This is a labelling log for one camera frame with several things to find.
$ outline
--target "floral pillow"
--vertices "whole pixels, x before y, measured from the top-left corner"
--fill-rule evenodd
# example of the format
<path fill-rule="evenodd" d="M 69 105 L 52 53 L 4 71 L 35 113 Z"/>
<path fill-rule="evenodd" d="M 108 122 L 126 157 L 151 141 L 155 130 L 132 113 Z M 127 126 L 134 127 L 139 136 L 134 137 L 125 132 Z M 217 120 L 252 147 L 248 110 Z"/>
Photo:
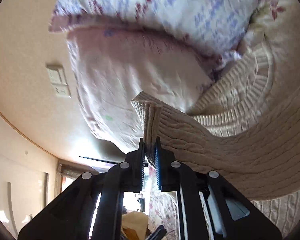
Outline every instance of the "floral pillow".
<path fill-rule="evenodd" d="M 57 0 L 50 31 L 76 26 L 165 30 L 202 54 L 237 46 L 258 0 Z"/>

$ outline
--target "silver screw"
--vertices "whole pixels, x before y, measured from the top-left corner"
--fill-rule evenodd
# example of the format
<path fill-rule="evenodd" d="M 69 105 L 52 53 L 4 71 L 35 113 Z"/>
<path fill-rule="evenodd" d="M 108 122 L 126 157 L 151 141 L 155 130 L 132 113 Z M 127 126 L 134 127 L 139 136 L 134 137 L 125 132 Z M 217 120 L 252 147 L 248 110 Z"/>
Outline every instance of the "silver screw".
<path fill-rule="evenodd" d="M 126 162 L 120 163 L 120 168 L 121 168 L 121 169 L 127 169 L 127 168 L 129 168 L 129 167 L 130 167 L 130 164 L 129 164 L 129 163 L 126 163 Z"/>
<path fill-rule="evenodd" d="M 219 177 L 219 173 L 216 171 L 210 171 L 209 176 L 212 178 L 217 178 L 217 177 Z"/>
<path fill-rule="evenodd" d="M 177 162 L 177 161 L 174 161 L 174 162 L 171 163 L 171 166 L 174 167 L 174 168 L 179 168 L 181 166 L 181 163 Z"/>
<path fill-rule="evenodd" d="M 85 172 L 81 175 L 83 179 L 90 179 L 92 177 L 92 174 L 90 172 Z"/>

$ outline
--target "green spot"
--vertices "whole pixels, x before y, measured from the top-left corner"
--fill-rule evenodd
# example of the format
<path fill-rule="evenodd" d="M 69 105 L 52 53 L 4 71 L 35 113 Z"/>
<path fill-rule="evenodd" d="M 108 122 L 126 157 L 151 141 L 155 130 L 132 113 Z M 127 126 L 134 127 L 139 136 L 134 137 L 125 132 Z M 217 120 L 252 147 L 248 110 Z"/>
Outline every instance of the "green spot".
<path fill-rule="evenodd" d="M 113 120 L 113 118 L 112 118 L 111 116 L 109 116 L 109 115 L 106 115 L 106 119 L 107 119 L 108 121 L 112 121 L 112 120 Z"/>

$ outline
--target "pillowcase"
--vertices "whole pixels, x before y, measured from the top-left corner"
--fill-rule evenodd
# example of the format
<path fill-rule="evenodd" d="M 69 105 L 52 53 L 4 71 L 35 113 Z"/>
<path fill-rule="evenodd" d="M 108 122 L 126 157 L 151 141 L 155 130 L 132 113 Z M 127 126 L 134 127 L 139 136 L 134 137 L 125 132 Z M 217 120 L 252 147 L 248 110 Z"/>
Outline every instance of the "pillowcase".
<path fill-rule="evenodd" d="M 236 48 L 258 0 L 57 0 L 50 31 L 76 26 L 162 29 L 202 54 Z"/>
<path fill-rule="evenodd" d="M 137 149 L 143 136 L 130 103 L 138 93 L 186 112 L 213 83 L 200 56 L 171 37 L 78 28 L 67 40 L 85 121 L 124 153 Z"/>

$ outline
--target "beige knit blanket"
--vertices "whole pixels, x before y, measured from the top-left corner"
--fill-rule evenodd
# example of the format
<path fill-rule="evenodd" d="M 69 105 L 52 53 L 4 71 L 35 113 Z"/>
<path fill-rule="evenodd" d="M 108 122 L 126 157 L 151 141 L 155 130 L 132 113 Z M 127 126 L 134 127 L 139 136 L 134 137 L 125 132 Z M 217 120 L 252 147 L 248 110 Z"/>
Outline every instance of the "beige knit blanket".
<path fill-rule="evenodd" d="M 132 104 L 144 128 L 150 162 L 159 136 L 176 159 L 195 171 L 218 171 L 250 200 L 300 190 L 300 87 L 256 126 L 225 138 L 144 92 Z"/>

